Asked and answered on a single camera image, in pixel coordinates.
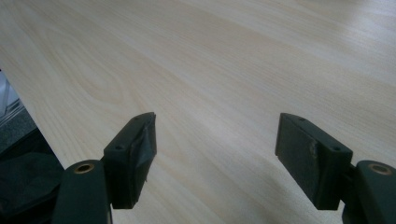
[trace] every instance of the dark fabric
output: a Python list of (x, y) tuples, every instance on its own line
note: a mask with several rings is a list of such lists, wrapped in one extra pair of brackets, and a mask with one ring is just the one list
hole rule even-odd
[(0, 213), (10, 217), (33, 207), (61, 183), (56, 157), (29, 152), (0, 162)]

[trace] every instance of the tabletop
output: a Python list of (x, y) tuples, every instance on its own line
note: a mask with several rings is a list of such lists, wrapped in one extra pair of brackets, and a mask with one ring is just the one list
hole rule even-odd
[(156, 113), (115, 223), (341, 223), (277, 159), (281, 112), (396, 164), (391, 0), (2, 0), (0, 67), (64, 167)]

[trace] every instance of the brass insert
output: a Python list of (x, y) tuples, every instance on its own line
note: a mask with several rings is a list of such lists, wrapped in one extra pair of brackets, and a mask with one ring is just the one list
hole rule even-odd
[(93, 170), (95, 166), (92, 163), (84, 163), (75, 169), (75, 174), (82, 175)]
[(392, 175), (392, 171), (387, 167), (376, 163), (371, 163), (369, 168), (381, 175)]

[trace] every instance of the black plastic part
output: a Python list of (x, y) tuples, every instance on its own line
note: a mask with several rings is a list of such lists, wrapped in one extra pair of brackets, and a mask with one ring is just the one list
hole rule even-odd
[(155, 114), (134, 117), (105, 148), (107, 184), (114, 209), (131, 209), (157, 153)]
[(378, 161), (360, 161), (354, 181), (368, 223), (396, 223), (396, 170)]
[(336, 210), (352, 151), (307, 119), (280, 115), (276, 155), (318, 210)]
[(112, 223), (101, 161), (81, 161), (64, 171), (52, 224)]

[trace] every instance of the wood grain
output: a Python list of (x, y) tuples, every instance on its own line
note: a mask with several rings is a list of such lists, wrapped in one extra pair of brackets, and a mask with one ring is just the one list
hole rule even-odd
[(277, 160), (279, 113), (395, 165), (395, 40), (390, 0), (0, 2), (0, 66), (65, 167), (157, 114), (115, 223), (341, 223)]

